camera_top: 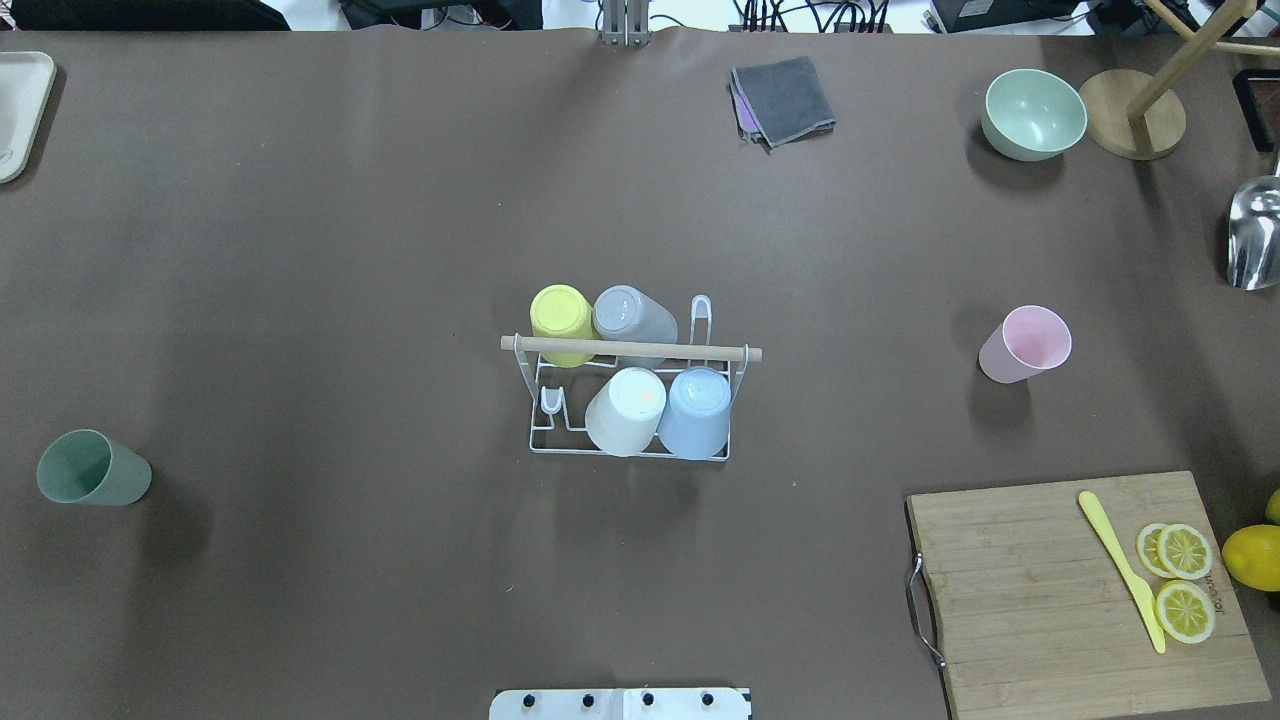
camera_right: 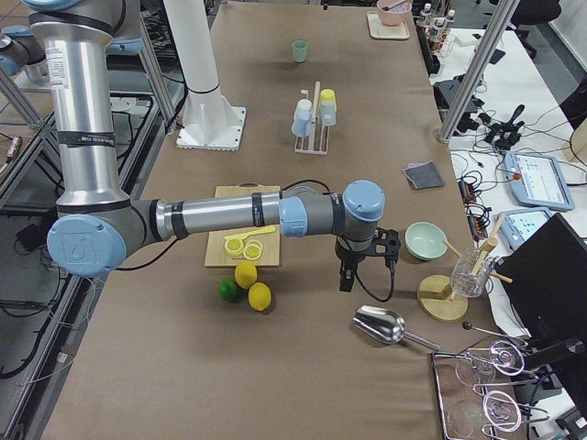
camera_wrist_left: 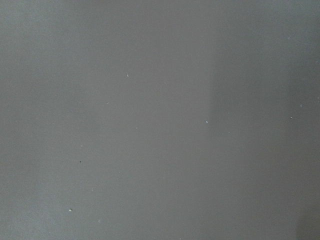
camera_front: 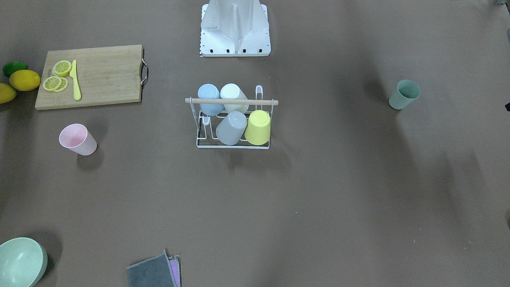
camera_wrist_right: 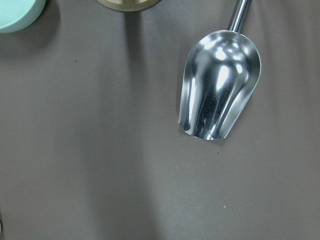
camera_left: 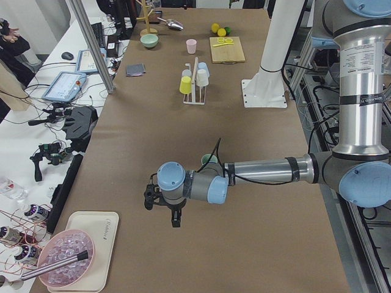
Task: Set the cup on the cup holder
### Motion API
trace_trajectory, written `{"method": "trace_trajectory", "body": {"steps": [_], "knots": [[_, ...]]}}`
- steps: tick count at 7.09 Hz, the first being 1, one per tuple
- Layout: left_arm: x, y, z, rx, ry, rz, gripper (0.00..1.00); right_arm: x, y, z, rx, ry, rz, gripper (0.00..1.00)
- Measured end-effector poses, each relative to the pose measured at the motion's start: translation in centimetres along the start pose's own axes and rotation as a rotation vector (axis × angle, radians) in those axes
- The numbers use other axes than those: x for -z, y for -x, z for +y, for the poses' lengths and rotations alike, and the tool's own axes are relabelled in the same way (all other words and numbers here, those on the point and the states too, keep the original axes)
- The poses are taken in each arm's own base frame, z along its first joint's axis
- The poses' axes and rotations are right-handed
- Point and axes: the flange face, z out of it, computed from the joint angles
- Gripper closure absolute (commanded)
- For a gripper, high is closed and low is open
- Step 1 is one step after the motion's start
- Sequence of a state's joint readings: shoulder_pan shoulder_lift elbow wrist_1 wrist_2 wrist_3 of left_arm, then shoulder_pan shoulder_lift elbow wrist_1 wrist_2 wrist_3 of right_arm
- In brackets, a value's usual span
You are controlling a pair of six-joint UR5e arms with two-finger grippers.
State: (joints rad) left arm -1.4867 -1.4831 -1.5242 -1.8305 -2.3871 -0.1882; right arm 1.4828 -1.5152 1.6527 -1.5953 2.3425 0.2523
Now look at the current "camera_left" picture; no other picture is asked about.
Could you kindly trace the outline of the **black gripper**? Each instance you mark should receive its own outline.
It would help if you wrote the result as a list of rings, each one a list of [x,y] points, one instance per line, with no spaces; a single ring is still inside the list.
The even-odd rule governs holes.
[[[154,205],[168,207],[171,210],[172,227],[181,227],[181,209],[183,207],[183,203],[168,203],[164,199],[163,193],[160,191],[158,185],[150,183],[147,184],[146,190],[144,192],[144,207],[146,208],[146,210],[152,210]]]

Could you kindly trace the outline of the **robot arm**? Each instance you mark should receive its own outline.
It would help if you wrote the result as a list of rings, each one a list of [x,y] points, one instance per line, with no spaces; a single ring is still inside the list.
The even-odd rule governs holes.
[[[166,206],[172,226],[187,200],[224,203],[229,186],[248,182],[278,186],[325,184],[346,201],[375,208],[390,200],[389,152],[381,143],[385,102],[384,41],[390,34],[389,1],[317,1],[312,42],[340,49],[338,144],[330,152],[279,160],[221,163],[217,150],[198,170],[167,162],[150,177],[144,206]]]

